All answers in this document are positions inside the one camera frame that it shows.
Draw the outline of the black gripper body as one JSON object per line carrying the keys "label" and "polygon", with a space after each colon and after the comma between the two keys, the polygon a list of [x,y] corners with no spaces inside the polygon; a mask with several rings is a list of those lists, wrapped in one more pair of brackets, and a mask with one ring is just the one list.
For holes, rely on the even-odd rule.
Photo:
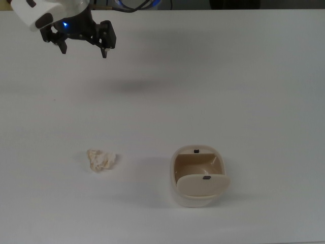
{"label": "black gripper body", "polygon": [[59,23],[57,31],[63,35],[65,39],[86,41],[97,47],[101,47],[98,37],[98,26],[93,23],[89,26],[73,27],[71,23]]}

